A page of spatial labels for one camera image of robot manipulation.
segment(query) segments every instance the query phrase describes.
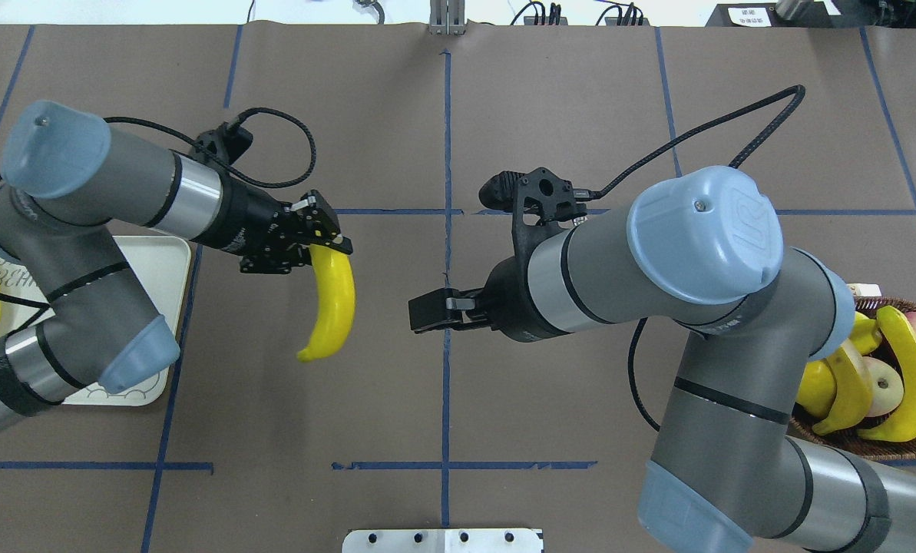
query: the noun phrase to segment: fruit basket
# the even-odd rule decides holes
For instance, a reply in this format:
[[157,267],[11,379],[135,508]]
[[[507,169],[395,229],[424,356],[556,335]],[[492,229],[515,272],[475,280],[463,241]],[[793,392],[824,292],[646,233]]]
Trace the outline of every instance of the fruit basket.
[[[902,312],[916,311],[916,303],[900,298],[893,297],[862,297],[855,298],[857,311],[864,313],[868,317],[875,317],[876,311],[885,305],[892,305]],[[802,437],[806,441],[830,445],[837,449],[844,449],[853,454],[860,455],[862,458],[871,459],[872,461],[904,461],[904,459],[916,459],[916,438],[909,442],[893,443],[864,440],[857,435],[855,428],[866,428],[875,426],[883,420],[884,417],[875,417],[866,419],[857,427],[839,430],[825,436],[818,436],[812,431],[812,425],[816,419],[805,412],[802,407],[795,406],[792,410],[791,433]]]

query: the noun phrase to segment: electrical cable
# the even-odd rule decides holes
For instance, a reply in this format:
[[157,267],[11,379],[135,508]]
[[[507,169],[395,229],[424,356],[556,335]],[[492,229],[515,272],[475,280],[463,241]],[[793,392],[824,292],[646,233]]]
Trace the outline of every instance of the electrical cable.
[[729,164],[730,167],[739,167],[739,165],[741,165],[743,161],[745,161],[746,158],[748,158],[748,156],[753,153],[753,151],[757,150],[759,146],[762,146],[762,143],[764,143],[764,141],[767,140],[768,137],[771,136],[771,134],[774,133],[776,129],[778,129],[781,123],[785,122],[785,120],[788,119],[790,115],[792,115],[792,112],[794,112],[795,109],[799,107],[802,99],[805,98],[805,87],[802,87],[801,84],[795,84],[792,87],[785,88],[783,91],[775,92],[775,94],[770,95],[770,97],[760,99],[760,101],[755,102],[755,104],[746,105],[744,108],[732,111],[726,115],[718,117],[717,119],[707,121],[699,127],[694,127],[693,129],[682,133],[682,135],[675,137],[675,139],[672,139],[671,141],[668,141],[668,143],[665,143],[663,146],[658,147],[657,150],[653,153],[648,154],[646,157],[641,158],[641,160],[634,162],[634,164],[630,165],[630,167],[625,169],[625,171],[620,172],[620,174],[615,177],[614,180],[608,183],[608,185],[601,190],[591,191],[591,200],[600,200],[601,198],[604,198],[609,192],[618,186],[620,182],[625,180],[627,176],[631,175],[633,172],[638,171],[645,164],[648,164],[648,162],[655,160],[655,158],[659,157],[659,155],[665,154],[666,151],[672,150],[673,147],[679,143],[682,143],[682,141],[688,140],[690,137],[696,136],[699,133],[703,133],[703,131],[708,129],[713,129],[713,127],[731,121],[732,119],[737,119],[742,115],[755,111],[755,109],[764,108],[766,105],[774,104],[775,102],[780,101],[780,99],[787,97],[792,97],[792,100],[789,101],[789,103],[782,109],[781,112],[779,112],[778,115],[775,116],[774,119],[772,119],[770,123],[768,123],[766,128],[764,128],[762,132],[759,133],[759,136],[756,136],[755,139],[750,141],[748,146],[745,146],[745,148],[741,150],[741,153],[737,154],[734,157],[734,160],[732,160]]
[[534,25],[538,25],[539,21],[545,20],[546,6],[544,6],[542,2],[529,2],[525,6],[522,6],[522,9],[518,11],[518,13],[516,14],[516,17],[513,17],[513,21],[509,25],[516,25],[516,21],[518,21],[518,18],[520,18],[520,15],[524,14],[525,11],[529,9],[529,6],[532,6],[532,9],[536,10],[536,20],[534,21]]
[[[618,183],[625,179],[625,177],[629,176],[634,171],[637,171],[637,169],[643,167],[645,164],[648,164],[648,162],[654,160],[655,157],[659,157],[659,155],[665,153],[665,151],[675,147],[676,144],[681,143],[681,141],[689,139],[689,137],[692,137],[693,135],[701,133],[707,129],[716,127],[721,123],[726,123],[727,121],[735,119],[746,113],[755,111],[755,109],[764,108],[766,105],[774,104],[774,102],[780,101],[780,99],[783,98],[790,97],[790,95],[792,100],[789,101],[789,103],[782,109],[782,111],[780,111],[779,114],[776,115],[775,118],[772,119],[770,123],[768,123],[768,125],[766,125],[766,128],[762,129],[762,132],[754,137],[745,146],[745,148],[741,150],[741,153],[738,153],[734,157],[734,160],[731,160],[730,164],[728,164],[729,167],[741,167],[741,164],[745,162],[746,158],[748,158],[750,154],[755,153],[755,150],[762,146],[764,141],[766,141],[768,137],[771,136],[771,134],[774,133],[779,126],[781,126],[781,123],[785,122],[785,120],[788,119],[790,115],[792,115],[792,112],[795,112],[795,109],[798,108],[799,104],[802,103],[802,99],[805,98],[805,87],[802,87],[801,84],[795,84],[792,87],[785,88],[783,91],[770,95],[770,97],[764,98],[761,101],[757,101],[755,104],[751,104],[736,111],[732,111],[727,115],[718,117],[713,121],[704,123],[699,127],[683,133],[679,137],[676,137],[676,139],[669,141],[669,143],[665,144],[665,146],[659,147],[658,150],[654,151],[652,154],[648,154],[646,157],[641,158],[641,160],[633,164],[632,167],[627,168],[622,172],[622,174],[615,177],[615,180],[611,181],[608,186],[604,187],[601,192],[592,192],[592,199],[603,198],[608,192],[611,192],[611,190],[617,186]],[[629,343],[629,363],[627,364],[627,372],[629,372],[629,387],[632,389],[632,399],[634,400],[634,403],[636,403],[636,408],[639,409],[639,413],[645,419],[645,422],[647,422],[648,425],[650,425],[655,431],[658,432],[659,423],[657,423],[655,419],[653,419],[652,416],[648,414],[648,411],[645,409],[645,405],[643,405],[641,402],[641,398],[639,396],[639,386],[636,384],[636,368],[634,368],[634,360],[636,360],[636,349],[639,347],[639,339],[641,337],[641,333],[643,333],[643,329],[645,328],[646,321],[647,319],[640,319],[636,326],[636,330],[634,330],[632,335],[632,342]]]
[[629,344],[629,388],[632,389],[632,399],[636,402],[636,408],[639,409],[639,413],[641,413],[645,422],[647,422],[653,430],[658,432],[659,423],[656,422],[645,409],[645,405],[641,402],[639,396],[639,385],[636,384],[636,348],[639,346],[639,338],[643,329],[645,329],[645,323],[647,321],[647,318],[639,319],[639,323],[636,325],[636,332],[632,335],[632,343]]
[[293,186],[293,185],[299,184],[303,182],[304,180],[306,180],[307,177],[311,175],[311,172],[314,171],[314,165],[317,162],[317,157],[318,157],[317,146],[316,144],[314,144],[314,136],[311,134],[311,130],[307,128],[306,124],[304,124],[303,122],[300,122],[300,120],[297,119],[296,117],[293,117],[292,115],[289,115],[288,113],[285,113],[285,112],[282,112],[276,109],[272,109],[272,108],[251,108],[237,115],[236,119],[233,119],[233,122],[229,123],[229,126],[227,126],[227,132],[236,132],[236,129],[239,128],[239,126],[244,121],[246,121],[246,119],[250,118],[253,115],[257,115],[257,113],[267,113],[268,115],[275,115],[281,119],[285,119],[286,121],[294,123],[297,127],[299,127],[301,131],[304,132],[304,136],[307,137],[308,147],[310,147],[311,160],[308,164],[306,171],[304,171],[303,175],[300,175],[296,179],[283,181],[283,182],[262,182],[257,179],[251,178],[250,176],[246,176],[245,174],[243,174],[243,172],[238,171],[236,168],[232,167],[232,165],[227,164],[225,161],[219,160],[219,158],[216,157],[215,154],[211,153],[211,151],[208,151],[208,148],[205,148],[204,146],[202,146],[202,144],[199,144],[198,141],[192,140],[191,137],[188,137],[187,135],[185,135],[185,133],[181,133],[180,131],[176,131],[170,127],[163,126],[160,123],[155,123],[153,121],[148,121],[146,119],[138,119],[136,117],[104,117],[103,120],[106,121],[107,123],[127,123],[129,125],[139,125],[141,127],[146,127],[148,129],[154,129],[156,131],[160,131],[167,135],[176,137],[178,140],[184,141],[184,143],[187,143],[191,147],[194,147],[195,150],[201,151],[202,154],[208,155],[209,159],[212,160],[212,162],[214,162],[216,165],[219,165],[219,167],[222,167],[223,169],[225,169],[225,171],[229,172],[233,176],[236,176],[236,178],[239,178],[241,181],[247,182],[248,184],[257,186],[259,188],[270,188],[270,189],[286,188],[288,186]]
[[608,6],[607,8],[605,8],[604,11],[601,12],[601,16],[600,16],[599,18],[597,18],[597,21],[594,22],[594,27],[597,27],[598,25],[601,25],[601,22],[604,20],[604,16],[605,16],[605,15],[608,15],[608,12],[611,11],[611,10],[618,10],[618,18],[619,18],[619,20],[622,18],[622,7],[620,7],[620,5],[618,5],[618,4],[612,4],[612,5]]

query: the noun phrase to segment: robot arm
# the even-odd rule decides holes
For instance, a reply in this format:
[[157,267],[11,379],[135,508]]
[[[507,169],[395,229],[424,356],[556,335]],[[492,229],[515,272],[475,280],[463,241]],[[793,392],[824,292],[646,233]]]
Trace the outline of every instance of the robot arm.
[[479,290],[413,299],[416,332],[534,342],[650,315],[692,330],[640,498],[651,535],[681,553],[743,552],[753,536],[916,552],[916,476],[786,437],[802,367],[840,346],[854,304],[839,276],[784,248],[745,173],[664,181],[570,231],[556,222],[584,215],[583,192],[547,169],[501,173],[479,196],[513,213],[516,256]]
[[[239,154],[230,151],[227,161]],[[225,171],[53,102],[25,109],[8,137],[2,176],[0,256],[26,265],[55,315],[0,339],[0,430],[93,382],[123,392],[180,354],[104,226],[111,218],[243,256],[246,273],[288,273],[311,263],[316,250],[308,248],[342,258],[352,252],[316,191],[297,204],[279,202]],[[352,288],[346,258],[339,269]],[[353,307],[342,301],[337,314],[325,314],[329,323],[339,318],[336,346]]]

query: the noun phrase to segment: ur logo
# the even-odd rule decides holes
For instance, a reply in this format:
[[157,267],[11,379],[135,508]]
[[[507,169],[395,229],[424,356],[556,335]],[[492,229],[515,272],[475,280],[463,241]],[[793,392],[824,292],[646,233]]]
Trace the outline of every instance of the ur logo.
[[749,198],[738,190],[732,196],[734,217],[731,223],[732,236],[743,244],[759,250],[768,248],[768,227],[771,214],[763,202]]

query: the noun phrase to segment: white wall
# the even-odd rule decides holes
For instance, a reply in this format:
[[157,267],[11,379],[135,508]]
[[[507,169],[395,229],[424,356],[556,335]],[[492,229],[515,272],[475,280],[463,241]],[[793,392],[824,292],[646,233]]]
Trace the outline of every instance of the white wall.
[[[380,1],[387,22],[427,22],[430,18],[429,0]],[[571,25],[593,25],[608,6],[596,0],[559,3]],[[637,0],[652,25],[680,27],[700,27],[715,4],[707,0]],[[472,21],[507,25],[524,5],[525,0],[467,0],[465,14]],[[248,0],[0,0],[0,24],[236,24],[246,21],[249,7]],[[301,24],[375,21],[373,10],[362,9],[353,0],[256,0],[253,18]]]

